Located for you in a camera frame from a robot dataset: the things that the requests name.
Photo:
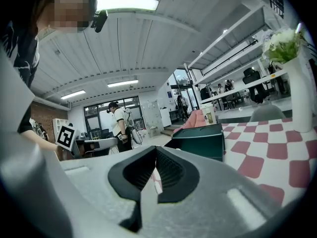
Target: black t-shirt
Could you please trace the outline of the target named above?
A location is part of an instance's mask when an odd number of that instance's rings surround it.
[[[30,88],[40,58],[37,36],[32,34],[28,29],[9,21],[6,27],[1,29],[0,39],[13,67],[20,74],[24,83]],[[32,130],[29,122],[30,117],[31,108],[29,107],[21,121],[18,129],[19,133]]]

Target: white t-shirt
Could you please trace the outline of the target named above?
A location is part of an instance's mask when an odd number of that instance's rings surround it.
[[[127,123],[126,123],[126,117],[123,109],[119,108],[114,111],[112,114],[112,119],[111,119],[111,127],[112,127],[112,133],[114,136],[117,136],[120,132],[120,126],[118,121],[123,119],[124,120],[124,127],[125,129],[127,128]]]

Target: ceiling beam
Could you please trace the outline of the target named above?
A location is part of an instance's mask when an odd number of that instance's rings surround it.
[[[147,87],[147,88],[132,89],[132,90],[128,90],[128,91],[120,91],[120,92],[111,93],[111,94],[104,94],[104,95],[101,95],[101,96],[96,96],[96,97],[80,100],[80,101],[77,101],[77,102],[72,102],[71,106],[75,107],[75,106],[79,106],[79,105],[82,105],[82,104],[94,105],[94,104],[99,104],[100,101],[104,101],[104,102],[112,101],[112,100],[114,100],[117,97],[130,98],[130,97],[133,97],[133,96],[137,95],[138,93],[156,91],[156,89],[157,88],[155,86],[150,86],[150,87]]]
[[[135,12],[135,11],[131,11],[131,12],[109,12],[108,17],[111,19],[115,19],[115,18],[138,18],[138,19],[147,19],[147,20],[153,20],[153,21],[158,21],[161,23],[165,23],[165,24],[169,24],[169,25],[173,25],[176,26],[178,28],[182,28],[190,33],[194,33],[194,34],[198,34],[198,35],[203,35],[202,32],[200,32],[199,30],[197,30],[196,28],[194,28],[193,26],[189,26],[185,23],[182,23],[176,19],[173,19],[171,17],[166,17],[163,15],[159,15],[159,14],[154,14],[151,12]],[[53,31],[51,33],[49,33],[48,35],[46,35],[45,37],[40,39],[40,44],[43,44],[45,42],[47,42],[48,40],[50,40],[51,38],[54,38],[55,36],[57,36],[60,32],[59,31]]]
[[[62,85],[60,87],[56,87],[55,89],[52,89],[51,91],[45,93],[42,98],[47,99],[57,93],[72,89],[74,87],[86,85],[92,82],[96,82],[98,80],[108,79],[108,78],[114,78],[114,77],[123,77],[123,76],[135,76],[135,75],[144,75],[148,73],[168,73],[167,68],[151,68],[151,69],[131,69],[131,70],[122,70],[122,71],[115,71],[115,72],[109,72],[99,75],[94,75],[86,78],[82,78],[76,81],[73,81],[71,83]]]

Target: white ceiling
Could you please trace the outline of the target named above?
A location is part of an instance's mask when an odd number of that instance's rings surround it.
[[[241,0],[159,0],[155,12],[109,13],[100,33],[91,28],[40,33],[40,64],[31,89],[59,104],[66,103],[61,96],[85,90],[67,100],[73,105],[159,89],[180,64],[192,61],[248,11]],[[139,83],[132,86],[107,86],[135,78]]]

